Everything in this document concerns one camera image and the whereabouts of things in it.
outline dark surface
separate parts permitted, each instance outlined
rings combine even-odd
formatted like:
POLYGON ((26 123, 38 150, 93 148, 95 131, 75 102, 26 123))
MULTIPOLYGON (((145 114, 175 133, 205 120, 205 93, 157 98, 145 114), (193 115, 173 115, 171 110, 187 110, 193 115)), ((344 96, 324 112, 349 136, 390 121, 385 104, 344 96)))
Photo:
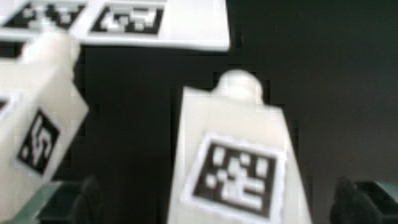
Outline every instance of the dark surface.
POLYGON ((353 182, 342 178, 337 184, 333 224, 398 223, 398 203, 378 182, 353 182))
POLYGON ((234 68, 285 108, 315 223, 330 223, 340 176, 398 182, 398 1, 228 7, 228 53, 84 47, 91 113, 58 177, 97 174, 111 224, 166 223, 182 88, 212 89, 234 68))

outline black object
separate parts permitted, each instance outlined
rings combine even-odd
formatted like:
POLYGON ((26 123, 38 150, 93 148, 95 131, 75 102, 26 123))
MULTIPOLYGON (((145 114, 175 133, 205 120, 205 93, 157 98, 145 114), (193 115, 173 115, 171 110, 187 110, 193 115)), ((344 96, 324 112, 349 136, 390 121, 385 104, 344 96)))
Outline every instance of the black object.
POLYGON ((100 224, 104 203, 97 178, 49 183, 6 224, 100 224))
POLYGON ((342 178, 331 210, 333 224, 397 224, 397 189, 379 182, 353 182, 342 178))

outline black and white marker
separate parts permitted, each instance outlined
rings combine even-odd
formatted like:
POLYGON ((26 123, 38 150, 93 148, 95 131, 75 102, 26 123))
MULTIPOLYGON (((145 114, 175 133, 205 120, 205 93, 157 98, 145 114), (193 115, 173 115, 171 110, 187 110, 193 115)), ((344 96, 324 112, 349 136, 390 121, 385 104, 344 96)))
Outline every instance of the black and white marker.
POLYGON ((170 224, 312 224, 290 134, 253 75, 186 88, 170 224))
POLYGON ((81 46, 52 30, 0 59, 0 222, 52 179, 88 114, 74 85, 81 46))
POLYGON ((0 40, 49 27, 91 45, 230 49, 226 0, 3 0, 0 40))

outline label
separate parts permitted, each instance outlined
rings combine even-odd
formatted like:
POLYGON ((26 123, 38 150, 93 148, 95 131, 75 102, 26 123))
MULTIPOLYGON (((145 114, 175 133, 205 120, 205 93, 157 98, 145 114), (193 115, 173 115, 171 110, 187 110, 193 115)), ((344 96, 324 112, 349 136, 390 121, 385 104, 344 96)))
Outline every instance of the label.
POLYGON ((251 223, 278 223, 285 160, 282 150, 207 135, 187 178, 186 202, 251 223))
POLYGON ((42 175, 47 172, 47 167, 52 160, 59 134, 61 131, 56 123, 40 110, 19 152, 19 160, 42 175))

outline square pattern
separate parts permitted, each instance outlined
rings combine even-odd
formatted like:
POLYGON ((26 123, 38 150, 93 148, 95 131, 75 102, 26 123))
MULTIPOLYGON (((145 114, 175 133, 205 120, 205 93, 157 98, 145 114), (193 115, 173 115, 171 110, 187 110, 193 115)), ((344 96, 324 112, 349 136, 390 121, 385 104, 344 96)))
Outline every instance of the square pattern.
POLYGON ((40 110, 19 151, 19 160, 42 175, 47 172, 59 135, 56 123, 40 110))
POLYGON ((164 9, 157 6, 113 4, 106 6, 91 32, 159 34, 164 9))
POLYGON ((83 3, 35 1, 24 6, 4 27, 33 31, 54 26, 70 29, 83 10, 83 3))
POLYGON ((251 223, 278 223, 285 160, 282 150, 207 135, 184 190, 186 202, 251 223))

